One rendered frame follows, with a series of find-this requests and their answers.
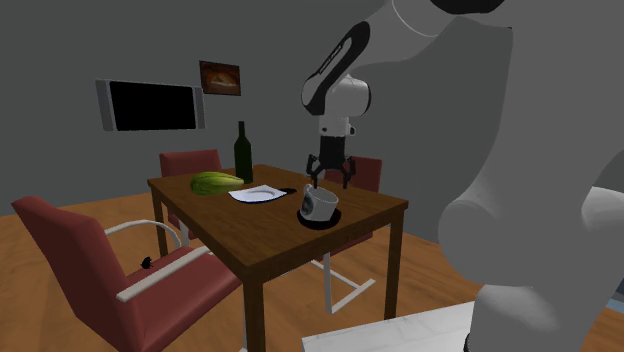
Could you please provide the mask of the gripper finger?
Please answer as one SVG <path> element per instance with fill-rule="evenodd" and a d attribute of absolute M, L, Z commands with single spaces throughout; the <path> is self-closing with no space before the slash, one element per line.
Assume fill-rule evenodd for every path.
<path fill-rule="evenodd" d="M 352 177 L 356 174 L 356 165 L 355 160 L 352 156 L 348 156 L 341 167 L 341 172 L 343 175 L 342 185 L 344 189 L 348 188 L 348 184 L 351 181 Z"/>
<path fill-rule="evenodd" d="M 307 159 L 306 173 L 312 180 L 312 185 L 314 188 L 318 187 L 318 175 L 321 171 L 322 163 L 316 156 L 310 154 Z"/>

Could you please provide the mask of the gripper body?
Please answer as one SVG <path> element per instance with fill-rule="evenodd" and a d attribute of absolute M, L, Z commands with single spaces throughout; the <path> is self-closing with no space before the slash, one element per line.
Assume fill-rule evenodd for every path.
<path fill-rule="evenodd" d="M 321 136 L 319 161 L 322 165 L 343 165 L 345 137 Z"/>

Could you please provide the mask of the white printed mug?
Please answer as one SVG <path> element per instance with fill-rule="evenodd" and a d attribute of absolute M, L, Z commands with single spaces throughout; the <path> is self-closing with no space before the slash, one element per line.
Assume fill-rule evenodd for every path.
<path fill-rule="evenodd" d="M 316 222 L 331 219 L 339 202 L 339 198 L 333 192 L 320 186 L 306 184 L 303 195 L 299 213 L 304 219 Z"/>

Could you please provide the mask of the white plate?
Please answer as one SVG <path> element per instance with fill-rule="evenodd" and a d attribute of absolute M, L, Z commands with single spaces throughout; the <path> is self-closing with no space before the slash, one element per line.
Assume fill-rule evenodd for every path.
<path fill-rule="evenodd" d="M 268 185 L 261 185 L 242 190 L 229 191 L 228 194 L 233 199 L 242 203 L 263 203 L 281 198 L 286 195 L 286 192 Z"/>

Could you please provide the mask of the dark green bottle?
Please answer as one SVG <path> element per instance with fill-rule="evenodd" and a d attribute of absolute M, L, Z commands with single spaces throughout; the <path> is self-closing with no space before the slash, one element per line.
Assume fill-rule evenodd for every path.
<path fill-rule="evenodd" d="M 245 123 L 238 122 L 238 138 L 234 144 L 236 176 L 245 184 L 253 182 L 252 147 L 245 133 Z"/>

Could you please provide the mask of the brown wooden table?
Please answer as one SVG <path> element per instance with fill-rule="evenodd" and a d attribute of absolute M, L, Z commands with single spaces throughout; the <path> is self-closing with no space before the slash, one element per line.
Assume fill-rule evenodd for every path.
<path fill-rule="evenodd" d="M 260 205 L 227 194 L 198 196 L 190 189 L 191 178 L 185 174 L 149 180 L 154 215 L 162 220 L 164 210 L 173 211 L 242 281 L 248 352 L 266 351 L 264 283 L 385 225 L 391 232 L 384 316 L 395 318 L 406 200 L 322 180 L 320 186 L 338 196 L 342 216 L 329 229 L 311 230 L 296 216 L 309 182 L 303 174 L 255 166 L 255 184 L 295 191 Z"/>

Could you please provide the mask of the green squash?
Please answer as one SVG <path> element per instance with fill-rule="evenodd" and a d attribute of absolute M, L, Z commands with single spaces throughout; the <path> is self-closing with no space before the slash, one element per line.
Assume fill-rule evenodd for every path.
<path fill-rule="evenodd" d="M 190 181 L 190 189 L 196 195 L 216 195 L 239 189 L 244 180 L 222 172 L 201 172 Z"/>

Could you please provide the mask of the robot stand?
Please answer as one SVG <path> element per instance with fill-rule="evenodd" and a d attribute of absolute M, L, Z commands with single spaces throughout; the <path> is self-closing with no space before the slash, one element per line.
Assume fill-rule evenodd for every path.
<path fill-rule="evenodd" d="M 302 352 L 464 352 L 474 302 L 302 339 Z"/>

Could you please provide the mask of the orange wall picture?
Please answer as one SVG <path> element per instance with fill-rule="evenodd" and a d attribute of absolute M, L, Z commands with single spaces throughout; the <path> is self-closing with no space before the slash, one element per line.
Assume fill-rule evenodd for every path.
<path fill-rule="evenodd" d="M 201 87 L 204 94 L 241 95 L 238 65 L 199 61 Z"/>

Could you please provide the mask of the wall television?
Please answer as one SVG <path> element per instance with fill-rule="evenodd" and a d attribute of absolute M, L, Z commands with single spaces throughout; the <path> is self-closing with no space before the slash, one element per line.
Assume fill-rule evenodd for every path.
<path fill-rule="evenodd" d="M 95 88 L 107 132 L 206 128 L 200 87 L 96 79 Z"/>

